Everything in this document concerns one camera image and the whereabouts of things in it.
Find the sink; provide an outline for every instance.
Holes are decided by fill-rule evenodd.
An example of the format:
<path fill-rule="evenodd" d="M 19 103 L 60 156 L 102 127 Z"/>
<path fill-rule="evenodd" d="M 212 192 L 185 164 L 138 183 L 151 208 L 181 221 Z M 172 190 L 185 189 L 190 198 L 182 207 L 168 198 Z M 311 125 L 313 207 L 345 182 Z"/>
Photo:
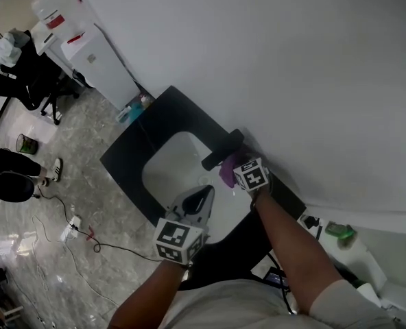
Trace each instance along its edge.
<path fill-rule="evenodd" d="M 239 186 L 231 189 L 225 185 L 218 176 L 219 167 L 209 172 L 202 167 L 202 160 L 210 153 L 193 134 L 176 133 L 144 166 L 142 182 L 165 210 L 179 194 L 196 186 L 212 185 L 215 199 L 207 243 L 217 243 L 249 213 L 251 199 Z"/>

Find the white cable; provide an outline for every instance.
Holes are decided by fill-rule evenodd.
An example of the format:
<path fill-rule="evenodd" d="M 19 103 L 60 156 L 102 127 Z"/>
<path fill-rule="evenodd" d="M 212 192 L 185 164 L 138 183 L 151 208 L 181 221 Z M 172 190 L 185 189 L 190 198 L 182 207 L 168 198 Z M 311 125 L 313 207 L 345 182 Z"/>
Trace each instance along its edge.
<path fill-rule="evenodd" d="M 46 240 L 47 240 L 48 243 L 60 243 L 60 244 L 64 244 L 63 247 L 64 247 L 64 246 L 67 247 L 67 249 L 69 250 L 69 252 L 70 252 L 71 255 L 72 255 L 73 265 L 75 266 L 75 270 L 76 270 L 77 274 L 86 282 L 86 284 L 88 285 L 88 287 L 91 288 L 91 290 L 92 290 L 94 293 L 96 293 L 98 296 L 104 298 L 105 300 L 108 300 L 108 301 L 112 302 L 116 307 L 119 307 L 119 305 L 118 305 L 115 301 L 113 301 L 112 299 L 110 299 L 110 298 L 108 298 L 108 297 L 106 297 L 106 296 L 100 294 L 98 291 L 96 291 L 96 290 L 88 283 L 87 279 L 86 279 L 86 278 L 81 274 L 81 272 L 78 270 L 77 263 L 76 263 L 76 261 L 75 261 L 75 256 L 73 255 L 72 250 L 69 248 L 69 246 L 66 244 L 66 242 L 63 242 L 63 241 L 51 241 L 51 240 L 49 240 L 49 238 L 47 237 L 47 234 L 46 234 L 45 224 L 44 224 L 37 216 L 34 215 L 34 216 L 32 216 L 32 223 L 34 224 L 34 227 L 36 228 L 36 241 L 35 241 L 35 243 L 38 241 L 38 233 L 37 233 L 37 227 L 35 226 L 35 223 L 34 223 L 34 217 L 35 217 L 35 218 L 41 223 L 41 225 L 43 226 L 43 232 L 45 233 L 45 238 L 46 238 Z M 41 269 L 40 265 L 38 264 L 37 257 L 36 257 L 36 255 L 35 255 L 34 245 L 32 245 L 32 251 L 33 251 L 34 257 L 36 258 L 37 271 L 38 271 L 38 273 L 39 273 L 39 276 L 40 276 L 40 278 L 42 279 L 43 282 L 46 282 L 45 274 L 44 274 L 43 270 Z"/>

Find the fiducial marker cube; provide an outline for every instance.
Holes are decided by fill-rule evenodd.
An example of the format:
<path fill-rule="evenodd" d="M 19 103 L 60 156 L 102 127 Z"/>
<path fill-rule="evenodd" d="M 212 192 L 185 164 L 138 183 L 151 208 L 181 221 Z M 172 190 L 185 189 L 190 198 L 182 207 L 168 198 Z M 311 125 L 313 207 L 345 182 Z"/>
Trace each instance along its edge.
<path fill-rule="evenodd" d="M 246 191 L 256 190 L 269 182 L 260 158 L 255 158 L 254 160 L 235 168 L 233 173 L 235 174 L 240 187 Z"/>
<path fill-rule="evenodd" d="M 160 258 L 187 265 L 204 244 L 202 228 L 160 218 L 154 233 L 154 247 Z"/>

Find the tile floor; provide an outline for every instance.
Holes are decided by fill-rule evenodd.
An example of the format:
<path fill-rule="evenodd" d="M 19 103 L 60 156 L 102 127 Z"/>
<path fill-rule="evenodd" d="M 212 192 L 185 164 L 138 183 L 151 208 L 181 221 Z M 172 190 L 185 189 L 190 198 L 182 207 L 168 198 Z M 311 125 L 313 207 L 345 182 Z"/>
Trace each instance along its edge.
<path fill-rule="evenodd" d="M 55 127 L 12 100 L 0 121 L 0 147 L 14 151 L 20 133 L 39 140 L 36 162 L 51 167 L 56 157 L 64 161 L 61 181 L 43 188 L 43 193 L 59 195 L 68 215 L 79 215 L 82 229 L 92 227 L 100 241 L 154 256 L 154 228 L 99 161 L 125 129 L 115 121 L 117 111 L 94 90 L 62 102 L 67 109 Z M 57 243 L 66 224 L 56 199 L 0 201 L 0 267 L 7 267 L 14 278 L 6 288 L 25 306 L 24 317 L 32 328 L 43 328 L 37 316 L 46 328 L 52 322 L 56 328 L 106 328 L 114 303 L 122 303 L 156 263 L 106 247 L 96 254 L 94 243 L 81 236 L 66 245 Z"/>

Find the forearm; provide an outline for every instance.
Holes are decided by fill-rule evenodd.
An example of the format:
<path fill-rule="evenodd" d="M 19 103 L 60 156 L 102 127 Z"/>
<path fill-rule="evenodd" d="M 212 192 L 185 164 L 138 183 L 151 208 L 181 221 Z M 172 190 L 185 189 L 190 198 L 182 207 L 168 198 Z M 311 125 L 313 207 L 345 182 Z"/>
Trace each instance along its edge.
<path fill-rule="evenodd" d="M 113 315 L 109 329 L 158 328 L 168 311 L 184 269 L 173 262 L 163 261 Z"/>
<path fill-rule="evenodd" d="M 256 200 L 274 253 L 302 312 L 334 281 L 342 279 L 317 240 L 263 191 Z"/>

